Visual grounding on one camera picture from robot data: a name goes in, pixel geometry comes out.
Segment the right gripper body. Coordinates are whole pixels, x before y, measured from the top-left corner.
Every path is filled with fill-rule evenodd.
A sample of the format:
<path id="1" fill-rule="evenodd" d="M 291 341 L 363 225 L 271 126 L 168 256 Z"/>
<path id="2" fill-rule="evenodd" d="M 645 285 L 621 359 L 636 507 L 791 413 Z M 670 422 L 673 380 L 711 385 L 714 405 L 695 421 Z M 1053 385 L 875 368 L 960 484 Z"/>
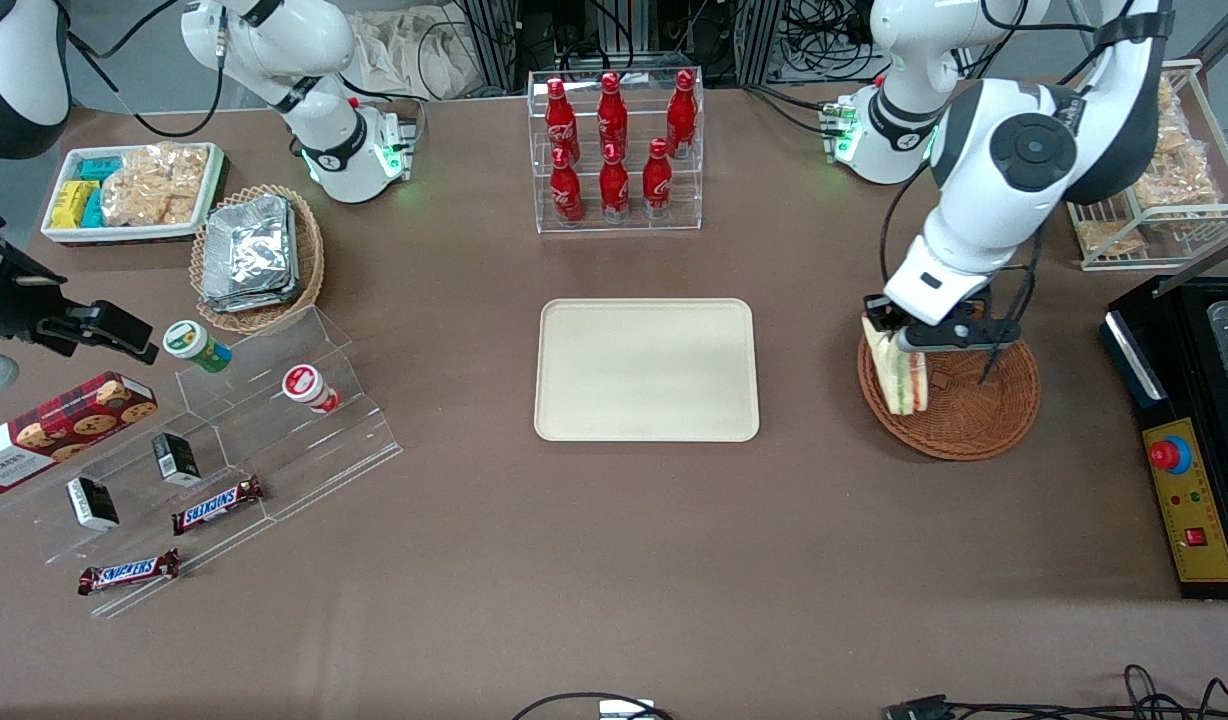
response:
<path id="1" fill-rule="evenodd" d="M 0 220 L 0 231 L 5 222 Z M 45 268 L 0 233 L 0 338 L 33 340 L 42 319 L 61 313 L 68 278 Z"/>

